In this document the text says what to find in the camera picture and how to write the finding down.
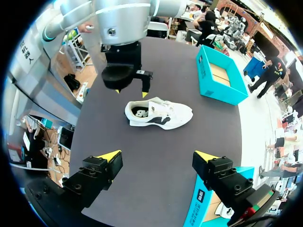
shoe laces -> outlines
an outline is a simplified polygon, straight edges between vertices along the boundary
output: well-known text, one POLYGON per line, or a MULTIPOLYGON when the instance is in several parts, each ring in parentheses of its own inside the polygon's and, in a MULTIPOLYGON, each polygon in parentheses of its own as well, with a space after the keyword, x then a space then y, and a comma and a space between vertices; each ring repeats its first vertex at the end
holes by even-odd
POLYGON ((177 118, 178 116, 176 115, 176 112, 174 111, 174 107, 169 101, 164 101, 164 103, 161 104, 162 106, 165 107, 165 110, 155 110, 154 112, 160 116, 168 116, 172 118, 177 118))

round table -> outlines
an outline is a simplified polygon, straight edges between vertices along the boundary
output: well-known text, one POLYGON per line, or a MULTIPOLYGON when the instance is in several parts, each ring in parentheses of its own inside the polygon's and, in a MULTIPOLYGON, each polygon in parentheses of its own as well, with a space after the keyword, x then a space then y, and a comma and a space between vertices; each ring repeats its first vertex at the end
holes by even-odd
MULTIPOLYGON (((146 37, 142 70, 153 72, 145 99, 155 96, 193 109, 186 125, 163 130, 131 127, 124 115, 129 101, 142 100, 134 79, 120 94, 97 76, 83 104, 71 146, 70 175, 88 156, 120 149, 123 168, 83 214, 112 226, 183 225, 195 186, 195 150, 241 162, 241 123, 237 106, 201 96, 196 66, 199 49, 172 40, 146 37)), ((104 64, 96 66, 101 72, 104 64)))

blue box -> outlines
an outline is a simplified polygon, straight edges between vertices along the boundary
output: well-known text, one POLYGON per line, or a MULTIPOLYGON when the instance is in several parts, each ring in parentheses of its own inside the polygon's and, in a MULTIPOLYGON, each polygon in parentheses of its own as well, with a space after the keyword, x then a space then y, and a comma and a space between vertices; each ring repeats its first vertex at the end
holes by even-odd
POLYGON ((242 76, 233 59, 202 45, 196 61, 201 95, 232 105, 237 105, 248 97, 242 76), (230 80, 230 87, 214 80, 210 63, 226 70, 230 80))

person in dark shirt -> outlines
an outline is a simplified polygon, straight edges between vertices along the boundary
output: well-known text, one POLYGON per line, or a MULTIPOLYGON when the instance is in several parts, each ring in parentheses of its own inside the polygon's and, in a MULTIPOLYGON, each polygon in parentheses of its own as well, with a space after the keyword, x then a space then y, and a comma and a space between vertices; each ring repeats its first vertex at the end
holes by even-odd
POLYGON ((277 169, 269 170, 268 172, 264 172, 261 166, 259 168, 259 176, 261 179, 264 177, 287 178, 287 177, 297 176, 302 172, 303 172, 302 163, 290 164, 285 162, 284 165, 281 165, 277 169))
POLYGON ((214 12, 207 11, 207 13, 205 15, 205 20, 198 19, 193 22, 194 26, 196 26, 197 29, 202 32, 202 34, 200 35, 200 37, 198 39, 198 43, 196 44, 196 46, 199 46, 200 44, 209 46, 209 43, 212 40, 206 40, 206 38, 210 34, 216 35, 218 33, 218 29, 217 29, 217 25, 215 24, 215 20, 216 20, 216 16, 215 16, 214 12))
POLYGON ((251 87, 250 85, 248 85, 248 88, 252 93, 261 84, 266 82, 265 87, 257 96, 257 98, 261 98, 267 92, 270 86, 272 86, 279 78, 284 79, 285 75, 290 73, 289 70, 286 71, 284 63, 278 57, 274 57, 268 62, 266 62, 266 64, 263 65, 263 68, 265 69, 266 67, 268 67, 268 69, 262 74, 260 79, 254 84, 254 86, 251 87))
POLYGON ((200 16, 194 20, 193 24, 197 28, 197 30, 201 31, 202 34, 197 34, 194 30, 189 30, 187 32, 185 41, 188 43, 191 42, 191 37, 195 38, 198 42, 196 46, 200 44, 209 45, 211 40, 205 41, 205 38, 210 34, 217 34, 217 25, 215 24, 215 14, 212 11, 208 11, 205 15, 205 20, 202 20, 200 16))

robotic arm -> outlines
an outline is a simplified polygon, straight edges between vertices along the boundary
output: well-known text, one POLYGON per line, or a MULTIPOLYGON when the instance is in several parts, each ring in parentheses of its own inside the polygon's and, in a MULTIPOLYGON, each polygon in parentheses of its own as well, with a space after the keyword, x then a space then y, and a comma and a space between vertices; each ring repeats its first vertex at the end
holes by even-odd
POLYGON ((66 1, 60 7, 61 15, 44 28, 43 40, 51 42, 61 32, 96 16, 101 51, 107 58, 107 66, 101 73, 105 86, 120 93, 134 78, 141 79, 142 96, 145 97, 152 72, 141 70, 139 40, 147 35, 151 16, 179 17, 185 8, 186 1, 183 0, 66 1))
POLYGON ((96 16, 102 44, 129 44, 146 36, 150 16, 179 17, 185 8, 184 0, 67 0, 44 28, 43 39, 52 41, 96 16))
POLYGON ((58 125, 76 125, 81 104, 59 75, 56 56, 65 32, 92 17, 103 47, 100 51, 107 57, 107 67, 100 72, 106 87, 120 92, 133 78, 141 79, 145 96, 152 72, 141 70, 139 40, 147 34, 150 16, 178 17, 185 8, 185 0, 65 0, 60 10, 45 10, 20 42, 8 71, 2 115, 5 132, 12 134, 16 119, 27 114, 58 125))

